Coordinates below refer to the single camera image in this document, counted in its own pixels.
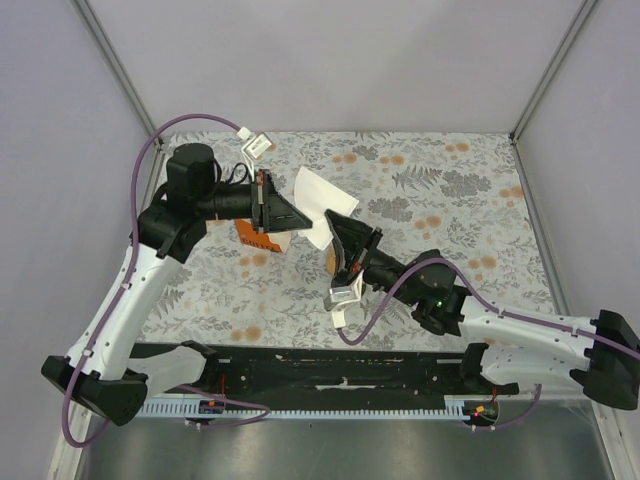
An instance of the gray wall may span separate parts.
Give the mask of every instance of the gray wall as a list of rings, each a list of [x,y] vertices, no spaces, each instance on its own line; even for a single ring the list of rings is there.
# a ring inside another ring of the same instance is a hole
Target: gray wall
[[[91,4],[156,123],[508,132],[581,0]]]
[[[601,2],[521,144],[570,308],[618,311],[636,332],[639,23],[637,0]],[[640,413],[622,417],[640,447]]]
[[[104,297],[144,135],[68,0],[0,6],[0,477],[42,478],[60,395],[40,376]]]

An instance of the floral tablecloth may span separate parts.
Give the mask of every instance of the floral tablecloth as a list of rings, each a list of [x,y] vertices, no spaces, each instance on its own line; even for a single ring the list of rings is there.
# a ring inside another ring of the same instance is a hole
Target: floral tablecloth
[[[481,292],[543,312],[551,297],[506,135],[441,133],[274,133],[257,166],[270,168],[293,200],[305,166],[360,200],[353,216],[382,228],[380,248],[402,262],[439,248]],[[232,133],[178,133],[169,149],[202,142],[226,172],[239,161]],[[327,252],[294,236],[286,253],[242,245],[233,222],[209,222],[181,272],[167,286],[140,341],[340,348],[322,299]],[[361,330],[382,294],[367,290],[347,313]],[[365,348],[461,350],[454,337],[422,330],[392,302]]]

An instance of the purple cable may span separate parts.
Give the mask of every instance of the purple cable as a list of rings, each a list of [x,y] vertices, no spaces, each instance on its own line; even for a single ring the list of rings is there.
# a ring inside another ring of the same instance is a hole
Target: purple cable
[[[131,260],[129,261],[129,265],[127,266],[127,270],[124,274],[124,278],[122,280],[123,284],[128,284],[131,281],[131,277],[133,276],[133,271],[136,267],[136,263],[138,262],[138,255],[140,253],[140,239],[139,239],[139,232],[138,232],[138,215],[136,210],[136,201],[137,201],[137,190],[138,190],[138,175],[140,174],[140,167],[142,166],[142,160],[144,159],[144,156],[146,155],[147,150],[149,150],[149,147],[151,147],[153,142],[167,128],[175,125],[176,123],[180,123],[185,120],[191,120],[196,118],[213,120],[214,122],[222,123],[224,125],[227,125],[228,127],[231,127],[236,132],[240,130],[240,127],[238,125],[222,117],[218,117],[216,115],[209,115],[207,113],[189,113],[187,115],[176,117],[173,120],[169,120],[167,123],[159,127],[155,132],[153,132],[151,136],[147,139],[147,141],[144,142],[144,145],[140,149],[140,153],[138,153],[138,157],[136,158],[136,161],[133,165],[133,174],[131,176],[131,193],[129,196],[129,200],[131,202],[131,206],[130,206]],[[100,336],[100,333],[104,329],[104,326],[106,325],[107,321],[109,320],[109,317],[115,310],[116,306],[118,305],[118,302],[122,298],[122,295],[124,294],[125,291],[126,290],[123,287],[121,287],[113,296],[113,299],[111,299],[109,306],[105,310],[102,317],[100,317],[100,320],[98,321],[98,324],[96,325],[95,330],[89,337],[85,350],[91,350],[94,347],[94,345],[98,341],[98,337]],[[71,397],[73,395],[73,390],[78,381],[78,377],[80,376],[80,372],[82,372],[82,369],[84,368],[87,362],[87,358],[88,357],[86,357],[85,355],[82,355],[82,357],[80,357],[80,360],[78,361],[78,364],[76,365],[76,368],[73,369],[73,373],[71,374],[71,379],[69,380],[67,389],[64,392],[64,399],[62,401],[62,434],[64,435],[64,438],[69,443],[69,445],[75,448],[83,448],[89,445],[92,441],[98,438],[102,434],[102,432],[104,432],[105,427],[109,423],[108,420],[105,420],[105,422],[100,426],[98,431],[83,442],[78,442],[75,438],[73,438],[73,435],[71,434],[71,428],[69,426],[69,408],[71,407]]]
[[[516,418],[513,418],[499,425],[492,425],[490,427],[476,427],[474,430],[479,430],[481,432],[494,432],[496,430],[503,430],[505,428],[509,428],[524,422],[538,407],[538,404],[540,403],[540,395],[542,395],[542,385],[536,385],[536,393],[533,396],[533,401],[529,405],[529,408],[527,408],[527,410],[522,415],[518,415]]]
[[[508,311],[500,312],[500,309],[498,307],[496,307],[494,304],[492,304],[488,300],[484,299],[482,297],[482,295],[480,295],[480,293],[473,287],[473,285],[471,284],[469,279],[464,275],[464,273],[462,273],[462,271],[457,266],[455,266],[453,263],[451,263],[446,258],[430,258],[430,259],[423,260],[422,262],[419,262],[419,263],[415,264],[413,267],[409,268],[406,272],[404,272],[400,276],[400,278],[398,278],[396,283],[393,284],[393,286],[391,287],[389,292],[385,295],[385,297],[383,298],[382,302],[380,303],[380,305],[376,309],[376,311],[373,313],[371,319],[369,320],[369,323],[367,323],[367,325],[364,327],[364,330],[362,330],[362,333],[360,335],[358,335],[357,338],[355,338],[354,340],[351,340],[351,339],[347,338],[347,336],[344,334],[342,329],[339,328],[338,329],[338,335],[340,336],[340,338],[347,345],[351,345],[351,346],[358,345],[360,342],[362,342],[362,340],[364,340],[365,337],[369,334],[369,332],[371,331],[373,326],[376,324],[376,322],[378,321],[378,319],[382,315],[382,312],[384,312],[384,309],[387,308],[387,305],[389,304],[389,302],[391,301],[391,299],[393,298],[395,293],[404,284],[404,282],[406,282],[409,279],[409,277],[411,277],[411,275],[416,273],[418,270],[420,270],[420,269],[422,269],[424,267],[427,267],[429,265],[435,265],[435,264],[446,265],[447,267],[452,269],[454,272],[456,272],[456,275],[458,275],[458,277],[460,277],[460,280],[462,281],[462,283],[464,283],[464,286],[467,287],[467,289],[469,290],[471,295],[473,295],[475,297],[475,299],[478,300],[478,302],[485,309],[487,309],[487,310],[489,310],[489,311],[491,311],[493,313],[498,313],[500,315],[512,318],[514,320],[520,320],[522,322],[531,323],[531,324],[534,324],[534,325],[540,325],[542,327],[553,328],[554,330],[558,330],[558,331],[561,331],[561,332],[573,332],[573,328],[571,328],[569,325],[558,325],[556,323],[549,322],[547,320],[542,320],[540,318],[530,317],[528,315],[522,315],[520,313],[513,313],[513,312],[508,312]],[[619,344],[617,342],[614,342],[613,340],[609,340],[608,338],[605,338],[605,337],[603,337],[601,335],[597,335],[595,333],[591,333],[591,332],[588,332],[586,330],[582,330],[581,328],[578,328],[576,330],[576,334],[577,335],[581,335],[583,337],[590,338],[591,340],[603,343],[603,344],[605,344],[605,345],[607,345],[607,346],[609,346],[611,348],[614,348],[614,349],[619,350],[619,351],[621,351],[623,353],[626,353],[627,355],[635,358],[636,360],[640,360],[640,353],[639,352],[636,352],[635,350],[633,350],[631,348],[625,347],[624,345],[621,345],[621,344]]]
[[[216,402],[224,403],[225,405],[236,405],[238,407],[264,410],[260,415],[256,415],[255,417],[251,417],[251,418],[245,418],[243,420],[238,420],[237,422],[215,423],[213,425],[201,425],[200,430],[217,430],[219,428],[239,427],[241,425],[249,425],[250,423],[256,423],[256,422],[259,422],[260,420],[263,420],[267,415],[271,413],[271,409],[269,407],[267,407],[266,405],[260,405],[259,403],[241,402],[239,400],[231,400],[226,397],[219,397],[218,395],[214,395],[213,393],[207,393],[204,390],[200,390],[199,388],[192,387],[191,385],[179,385],[178,388],[180,388],[181,390],[186,390],[187,392],[202,395],[203,397],[210,398],[212,400],[215,400]]]

